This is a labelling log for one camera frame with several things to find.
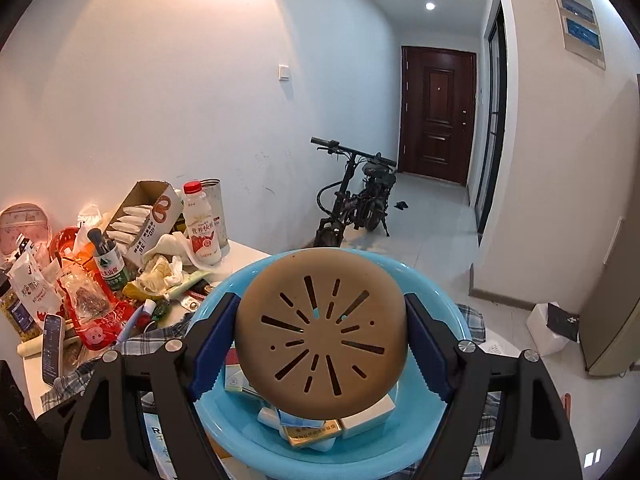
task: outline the red plastic packaging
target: red plastic packaging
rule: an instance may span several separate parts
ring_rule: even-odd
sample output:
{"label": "red plastic packaging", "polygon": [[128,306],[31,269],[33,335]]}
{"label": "red plastic packaging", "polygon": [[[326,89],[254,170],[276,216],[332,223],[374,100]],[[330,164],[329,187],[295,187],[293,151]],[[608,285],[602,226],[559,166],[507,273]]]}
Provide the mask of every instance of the red plastic packaging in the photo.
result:
{"label": "red plastic packaging", "polygon": [[87,251],[82,250],[73,262],[79,264],[87,276],[97,283],[111,307],[111,310],[103,316],[82,323],[72,306],[69,291],[58,280],[58,284],[65,291],[65,310],[69,319],[73,321],[80,340],[89,350],[101,350],[116,341],[125,323],[134,313],[134,308],[127,301],[117,300],[100,275],[89,249]]}

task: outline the picture frame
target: picture frame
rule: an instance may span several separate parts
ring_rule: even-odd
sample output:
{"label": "picture frame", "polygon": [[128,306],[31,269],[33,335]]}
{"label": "picture frame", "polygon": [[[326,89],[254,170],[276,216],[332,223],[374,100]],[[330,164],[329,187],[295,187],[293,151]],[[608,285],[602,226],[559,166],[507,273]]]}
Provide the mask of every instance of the picture frame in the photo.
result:
{"label": "picture frame", "polygon": [[606,70],[603,38],[591,0],[556,0],[564,47]]}

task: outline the brown wooden door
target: brown wooden door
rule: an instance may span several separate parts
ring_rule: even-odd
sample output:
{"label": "brown wooden door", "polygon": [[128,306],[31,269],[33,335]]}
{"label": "brown wooden door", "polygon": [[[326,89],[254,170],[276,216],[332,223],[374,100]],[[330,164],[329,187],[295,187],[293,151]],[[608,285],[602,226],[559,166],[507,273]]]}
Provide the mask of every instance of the brown wooden door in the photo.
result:
{"label": "brown wooden door", "polygon": [[466,185],[475,110],[476,54],[404,46],[400,171]]}

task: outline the light switch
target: light switch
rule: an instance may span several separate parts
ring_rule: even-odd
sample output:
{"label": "light switch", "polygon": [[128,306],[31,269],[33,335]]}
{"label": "light switch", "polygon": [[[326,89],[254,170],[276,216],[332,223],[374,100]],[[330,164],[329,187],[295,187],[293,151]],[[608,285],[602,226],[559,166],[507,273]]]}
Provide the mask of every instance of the light switch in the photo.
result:
{"label": "light switch", "polygon": [[278,67],[278,74],[280,75],[280,81],[289,81],[291,79],[291,70],[286,65]]}

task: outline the blue plastic basin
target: blue plastic basin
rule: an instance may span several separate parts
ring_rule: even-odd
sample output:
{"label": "blue plastic basin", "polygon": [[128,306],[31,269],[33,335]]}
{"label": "blue plastic basin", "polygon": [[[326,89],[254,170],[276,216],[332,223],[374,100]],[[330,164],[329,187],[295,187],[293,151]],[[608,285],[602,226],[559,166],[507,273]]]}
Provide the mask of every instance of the blue plastic basin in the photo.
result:
{"label": "blue plastic basin", "polygon": [[[418,295],[434,319],[445,322],[457,338],[470,339],[459,309],[431,280],[385,256],[348,251],[383,267],[404,293]],[[225,292],[242,296],[252,279],[282,256],[270,256],[227,278],[202,303],[191,326],[209,317]],[[275,430],[260,424],[256,419],[260,402],[226,393],[223,372],[213,389],[196,403],[196,410],[204,428],[220,446],[265,475],[280,480],[374,480],[420,460],[445,409],[444,402],[428,390],[411,352],[390,394],[396,409],[383,426],[347,440],[338,438],[327,453],[294,450]]]}

